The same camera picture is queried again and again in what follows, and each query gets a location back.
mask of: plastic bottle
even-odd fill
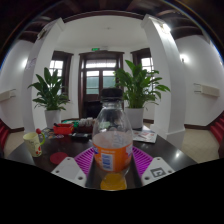
[[[127,174],[131,157],[133,135],[128,118],[122,110],[122,90],[103,89],[103,108],[93,127],[94,158],[102,178],[102,190],[127,189]]]

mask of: bottle label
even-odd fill
[[[120,172],[131,162],[132,143],[121,148],[103,148],[94,144],[95,161],[101,169],[110,172]]]

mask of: wall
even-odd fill
[[[186,83],[185,124],[206,126],[224,110],[224,69],[216,49],[202,36],[189,36],[176,40],[184,62]],[[220,89],[220,97],[194,92],[194,83]]]
[[[21,89],[24,68],[33,43],[18,40],[12,46],[0,73],[0,92],[11,89],[16,97],[0,102],[0,118],[11,129],[23,127]]]

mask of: exit sign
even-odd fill
[[[92,51],[99,51],[99,48],[92,48]]]

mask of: ceiling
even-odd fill
[[[135,19],[114,17],[113,20],[110,20],[110,16],[107,19],[99,18],[100,16],[88,17],[102,15],[102,13],[111,15],[113,12],[116,12],[117,14],[115,14],[118,16],[123,16],[126,13],[125,16],[133,16]],[[130,46],[135,42],[138,44],[138,41],[146,41],[145,35],[141,35],[143,29],[139,25],[145,14],[164,20],[171,28],[174,40],[190,35],[203,35],[201,29],[194,22],[160,0],[64,0],[39,15],[22,31],[18,38],[34,43],[38,33],[46,24],[61,17],[66,23],[66,32],[61,34],[59,44],[66,41],[67,46],[71,46],[73,42],[79,47],[88,44],[91,44],[91,47],[99,46],[99,44],[100,46],[109,46],[109,44]],[[103,38],[97,38],[99,35],[105,37],[105,42],[102,43]],[[128,41],[122,42],[121,37],[124,40],[125,35],[129,36]]]
[[[71,49],[132,48],[147,46],[147,43],[145,31],[141,28],[141,20],[122,16],[94,16],[66,23],[65,30],[58,38],[57,46]]]

